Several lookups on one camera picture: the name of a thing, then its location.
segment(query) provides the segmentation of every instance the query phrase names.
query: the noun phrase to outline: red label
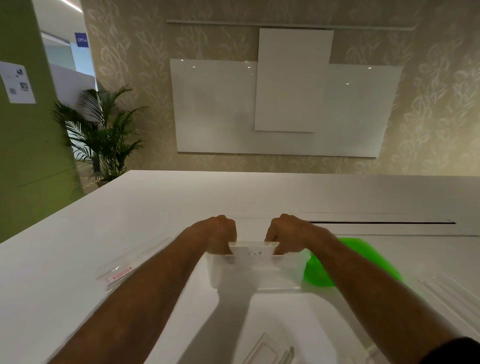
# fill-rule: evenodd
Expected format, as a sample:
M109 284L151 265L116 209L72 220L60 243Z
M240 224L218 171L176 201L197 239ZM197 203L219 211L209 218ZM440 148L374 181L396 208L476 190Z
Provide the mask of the red label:
M113 276L113 279L117 279L117 278L120 278L121 276L123 276L124 274L127 274L128 272L130 272L132 270L132 267L128 267L127 269L125 269L123 272L120 272L119 274L117 274L116 276Z

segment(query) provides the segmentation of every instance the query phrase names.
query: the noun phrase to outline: forearm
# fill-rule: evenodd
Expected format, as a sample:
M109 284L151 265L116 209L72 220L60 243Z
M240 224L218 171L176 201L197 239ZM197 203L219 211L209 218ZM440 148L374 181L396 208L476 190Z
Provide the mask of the forearm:
M309 249L392 363L418 363L431 350L458 337L408 287L329 232L322 230Z
M50 364L143 363L205 249L204 242L180 234L132 273Z

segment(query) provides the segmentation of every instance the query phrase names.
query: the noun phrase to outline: black sleeve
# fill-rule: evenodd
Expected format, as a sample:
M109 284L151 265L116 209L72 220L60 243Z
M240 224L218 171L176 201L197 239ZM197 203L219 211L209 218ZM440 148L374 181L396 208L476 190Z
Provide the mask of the black sleeve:
M420 364L480 363L480 344L470 338L452 340L431 351Z

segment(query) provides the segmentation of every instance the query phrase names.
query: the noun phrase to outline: beige wall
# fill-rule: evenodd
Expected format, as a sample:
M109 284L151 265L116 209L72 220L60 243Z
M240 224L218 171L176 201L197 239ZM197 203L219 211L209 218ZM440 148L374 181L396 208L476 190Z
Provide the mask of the beige wall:
M480 174L478 0L82 0L96 74L137 119L133 169ZM178 154L169 58L256 61L258 28L167 25L165 19L411 26L335 31L331 63L405 65L378 159Z

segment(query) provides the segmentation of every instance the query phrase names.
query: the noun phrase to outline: blue sign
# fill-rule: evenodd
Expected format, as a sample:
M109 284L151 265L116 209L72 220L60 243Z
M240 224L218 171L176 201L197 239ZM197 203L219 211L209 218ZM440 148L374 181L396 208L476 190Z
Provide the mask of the blue sign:
M75 33L77 39L77 46L88 48L87 33Z

